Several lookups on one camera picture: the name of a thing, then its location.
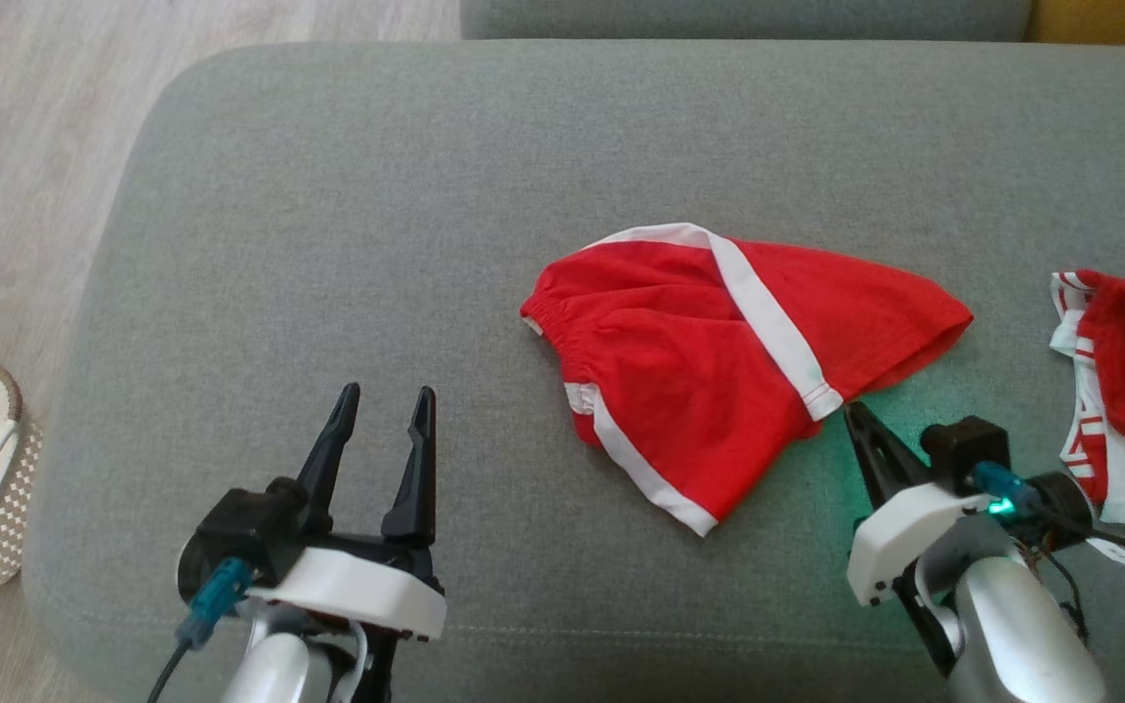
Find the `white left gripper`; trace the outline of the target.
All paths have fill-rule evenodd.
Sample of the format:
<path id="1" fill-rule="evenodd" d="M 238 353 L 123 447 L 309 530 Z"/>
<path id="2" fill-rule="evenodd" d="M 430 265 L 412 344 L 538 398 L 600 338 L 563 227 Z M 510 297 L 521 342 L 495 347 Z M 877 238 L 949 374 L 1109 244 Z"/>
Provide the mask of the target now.
<path id="1" fill-rule="evenodd" d="M 360 386 L 345 384 L 296 480 L 307 494 L 304 534 L 327 534 L 328 513 L 344 449 L 356 429 Z M 436 396 L 421 387 L 410 420 L 410 459 L 392 508 L 381 520 L 385 542 L 426 548 L 435 542 Z M 433 640 L 442 636 L 446 597 L 425 580 L 386 564 L 308 547 L 274 587 L 251 587 L 249 598 L 278 601 L 360 624 Z"/>

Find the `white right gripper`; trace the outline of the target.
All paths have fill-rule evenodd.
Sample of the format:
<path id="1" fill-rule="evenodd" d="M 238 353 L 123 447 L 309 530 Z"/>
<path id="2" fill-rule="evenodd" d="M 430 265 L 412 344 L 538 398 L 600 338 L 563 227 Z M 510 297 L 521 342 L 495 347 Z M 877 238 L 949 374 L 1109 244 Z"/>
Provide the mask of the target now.
<path id="1" fill-rule="evenodd" d="M 987 512 L 994 498 L 957 497 L 933 484 L 929 466 L 865 404 L 848 403 L 843 418 L 876 510 L 853 539 L 853 595 L 865 606 L 884 603 L 909 571 L 910 595 L 938 609 L 970 565 L 994 556 L 994 520 Z"/>

